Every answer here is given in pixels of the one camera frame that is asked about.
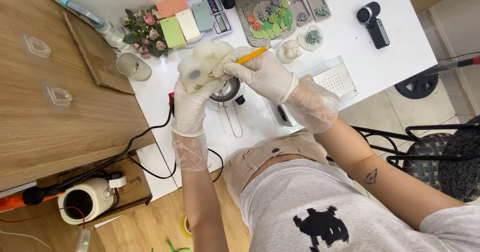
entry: green soap bar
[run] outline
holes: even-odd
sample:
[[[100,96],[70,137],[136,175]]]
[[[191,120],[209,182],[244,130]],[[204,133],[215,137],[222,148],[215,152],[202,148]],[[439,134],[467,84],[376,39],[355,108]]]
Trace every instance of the green soap bar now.
[[[200,32],[213,28],[213,21],[210,17],[210,6],[207,2],[194,3],[191,5],[191,9]]]
[[[165,35],[166,45],[169,48],[176,49],[187,46],[182,29],[180,29],[177,17],[167,17],[160,21],[163,34]]]

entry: pink soap bar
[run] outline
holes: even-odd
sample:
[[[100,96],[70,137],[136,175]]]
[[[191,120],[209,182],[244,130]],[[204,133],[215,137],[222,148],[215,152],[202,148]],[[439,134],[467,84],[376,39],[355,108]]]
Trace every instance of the pink soap bar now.
[[[168,18],[175,16],[175,13],[178,13],[183,10],[188,9],[188,3],[185,0],[165,0],[158,2],[156,8],[162,15],[162,18]]]

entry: camera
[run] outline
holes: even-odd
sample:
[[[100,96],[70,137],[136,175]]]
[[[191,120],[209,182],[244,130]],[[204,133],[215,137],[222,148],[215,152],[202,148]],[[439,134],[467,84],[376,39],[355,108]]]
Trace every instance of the camera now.
[[[380,4],[377,2],[370,2],[357,12],[357,20],[361,24],[367,26],[367,30],[373,40],[373,44],[377,49],[381,49],[390,45],[387,32],[385,31],[382,21],[377,18],[380,14]]]

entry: black chair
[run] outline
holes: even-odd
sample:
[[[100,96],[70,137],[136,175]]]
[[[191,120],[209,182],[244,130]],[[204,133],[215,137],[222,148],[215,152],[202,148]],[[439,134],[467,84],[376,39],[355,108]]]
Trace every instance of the black chair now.
[[[480,197],[480,115],[465,124],[409,126],[406,135],[352,126],[368,142],[368,137],[381,136],[393,146],[388,149],[369,144],[372,149],[390,154],[387,162],[416,179],[461,200],[471,202]],[[453,135],[434,133],[417,137],[415,130],[456,129]],[[401,152],[392,138],[413,142]]]

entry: yellow carving tool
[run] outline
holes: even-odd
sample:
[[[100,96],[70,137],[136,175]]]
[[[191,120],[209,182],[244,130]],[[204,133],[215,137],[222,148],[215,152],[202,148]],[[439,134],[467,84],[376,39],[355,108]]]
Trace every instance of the yellow carving tool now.
[[[283,39],[271,40],[270,42],[268,42],[268,45],[266,45],[264,47],[261,47],[261,48],[257,49],[256,51],[243,56],[242,58],[240,58],[235,63],[242,65],[246,61],[249,61],[249,60],[259,56],[260,54],[266,52],[267,50],[269,50],[271,48],[276,49],[278,46],[280,46],[280,44],[282,44],[282,42],[283,42]]]

